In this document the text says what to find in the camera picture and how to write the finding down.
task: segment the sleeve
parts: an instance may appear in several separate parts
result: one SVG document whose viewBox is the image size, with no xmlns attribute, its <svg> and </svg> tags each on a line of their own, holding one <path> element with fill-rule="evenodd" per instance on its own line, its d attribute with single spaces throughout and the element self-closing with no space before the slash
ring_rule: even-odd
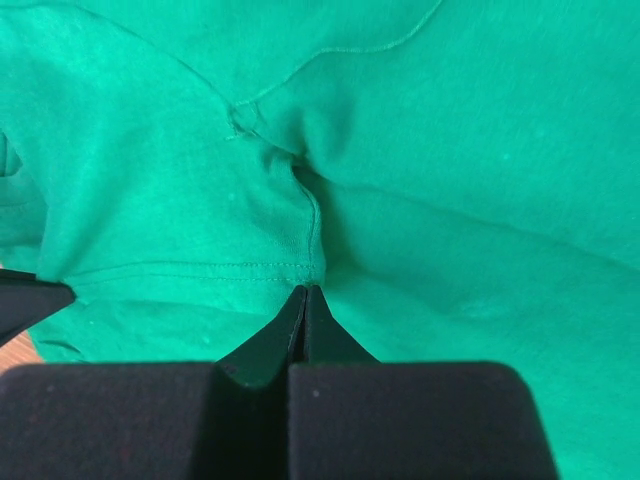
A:
<svg viewBox="0 0 640 480">
<path fill-rule="evenodd" d="M 26 269 L 78 295 L 31 330 L 46 361 L 215 359 L 321 281 L 292 155 L 210 82 L 78 9 L 2 10 L 0 45 L 0 125 L 47 206 L 37 242 L 11 199 L 0 247 L 39 243 Z"/>
</svg>

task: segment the stitching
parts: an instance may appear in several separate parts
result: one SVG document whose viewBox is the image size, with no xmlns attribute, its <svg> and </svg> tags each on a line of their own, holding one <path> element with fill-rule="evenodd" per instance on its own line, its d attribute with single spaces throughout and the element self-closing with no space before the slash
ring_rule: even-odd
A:
<svg viewBox="0 0 640 480">
<path fill-rule="evenodd" d="M 231 282 L 296 282 L 299 283 L 301 280 L 299 278 L 284 278 L 284 277 L 277 277 L 277 278 L 229 278 L 229 277 L 192 277 L 189 275 L 165 275 L 165 274 L 161 274 L 161 273 L 147 273 L 147 274 L 136 274 L 136 275 L 127 275 L 124 277 L 118 277 L 118 278 L 110 278 L 110 279 L 106 279 L 106 280 L 99 280 L 99 281 L 95 281 L 95 282 L 87 282 L 87 283 L 74 283 L 72 285 L 72 287 L 86 287 L 89 285 L 100 285 L 100 284 L 104 284 L 104 283 L 111 283 L 111 282 L 119 282 L 121 280 L 127 280 L 127 279 L 131 279 L 131 278 L 139 278 L 139 277 L 163 277 L 163 278 L 182 278 L 182 279 L 190 279 L 190 280 L 206 280 L 206 281 L 231 281 Z"/>
<path fill-rule="evenodd" d="M 26 205 L 31 205 L 32 203 L 35 203 L 35 200 L 29 200 L 28 202 L 24 202 L 24 203 L 16 203 L 16 204 L 10 204 L 10 205 L 0 205 L 0 208 L 19 208 L 19 207 L 24 207 Z"/>
<path fill-rule="evenodd" d="M 138 267 L 138 266 L 144 266 L 144 265 L 155 265 L 155 266 L 162 266 L 162 265 L 182 265 L 182 266 L 187 266 L 187 265 L 193 265 L 193 266 L 197 266 L 197 267 L 216 267 L 216 268 L 229 268 L 229 267 L 237 267 L 237 268 L 241 268 L 241 267 L 296 267 L 296 268 L 303 268 L 303 269 L 307 269 L 307 270 L 312 270 L 313 266 L 311 265 L 302 265 L 302 264 L 298 264 L 298 263 L 284 263 L 284 262 L 280 262 L 280 263 L 260 263 L 260 262 L 243 262 L 243 263 L 206 263 L 206 262 L 136 262 L 136 263 L 127 263 L 125 265 L 119 265 L 117 267 L 108 267 L 108 268 L 101 268 L 98 270 L 90 270 L 88 272 L 83 272 L 83 273 L 78 273 L 77 275 L 74 276 L 80 276 L 80 275 L 86 275 L 89 273 L 98 273 L 98 272 L 108 272 L 110 270 L 120 270 L 122 268 L 128 268 L 128 267 Z"/>
<path fill-rule="evenodd" d="M 309 263 L 313 264 L 313 243 L 316 239 L 316 231 L 318 230 L 320 223 L 319 212 L 313 195 L 311 195 L 299 180 L 296 181 L 296 184 L 311 206 L 311 225 L 309 226 L 309 233 L 307 234 L 307 255 Z"/>
<path fill-rule="evenodd" d="M 237 107 L 240 107 L 242 105 L 247 105 L 247 104 L 250 104 L 250 103 L 253 103 L 253 102 L 257 102 L 262 97 L 268 95 L 269 93 L 273 92 L 274 90 L 276 90 L 277 88 L 281 87 L 285 83 L 289 82 L 298 72 L 300 72 L 301 70 L 306 68 L 311 62 L 313 62 L 316 58 L 318 58 L 318 57 L 320 57 L 322 55 L 328 55 L 328 54 L 332 54 L 332 53 L 337 53 L 337 54 L 381 53 L 381 52 L 386 52 L 386 51 L 391 50 L 393 48 L 399 47 L 400 45 L 403 45 L 404 43 L 406 43 L 409 40 L 411 40 L 418 32 L 420 32 L 420 30 L 422 30 L 422 28 L 429 22 L 429 20 L 431 20 L 431 18 L 434 16 L 436 11 L 440 8 L 440 6 L 442 5 L 443 1 L 444 0 L 437 0 L 437 2 L 431 8 L 431 10 L 426 12 L 422 16 L 420 21 L 409 31 L 409 33 L 405 34 L 403 37 L 400 37 L 400 38 L 398 38 L 398 39 L 396 39 L 396 40 L 394 40 L 392 42 L 389 42 L 389 43 L 387 43 L 385 45 L 379 45 L 377 47 L 370 47 L 370 48 L 346 48 L 346 47 L 326 47 L 326 48 L 322 48 L 322 49 L 318 50 L 316 53 L 314 53 L 313 55 L 311 55 L 311 57 L 309 57 L 307 60 L 304 60 L 303 62 L 301 62 L 297 67 L 295 67 L 289 74 L 287 74 L 279 82 L 276 82 L 276 83 L 272 84 L 271 86 L 264 88 L 263 90 L 258 92 L 255 96 L 253 96 L 253 97 L 251 97 L 251 98 L 249 98 L 247 100 L 242 100 L 242 101 L 236 103 L 235 105 Z"/>
<path fill-rule="evenodd" d="M 231 128 L 231 131 L 233 132 L 231 135 L 225 137 L 225 140 L 234 140 L 236 138 L 238 138 L 241 135 L 241 132 L 238 131 L 238 127 L 236 126 L 236 122 L 234 122 L 233 120 L 233 109 L 232 108 L 227 108 L 227 124 L 229 125 L 229 128 Z"/>
</svg>

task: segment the green fabric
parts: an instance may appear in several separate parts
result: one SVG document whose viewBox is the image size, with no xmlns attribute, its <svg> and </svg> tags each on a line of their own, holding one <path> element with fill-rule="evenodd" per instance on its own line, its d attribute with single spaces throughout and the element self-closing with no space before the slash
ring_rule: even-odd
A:
<svg viewBox="0 0 640 480">
<path fill-rule="evenodd" d="M 216 359 L 319 283 L 638 478 L 640 2 L 311 3 L 0 1 L 0 262 L 79 296 L 40 354 Z"/>
</svg>

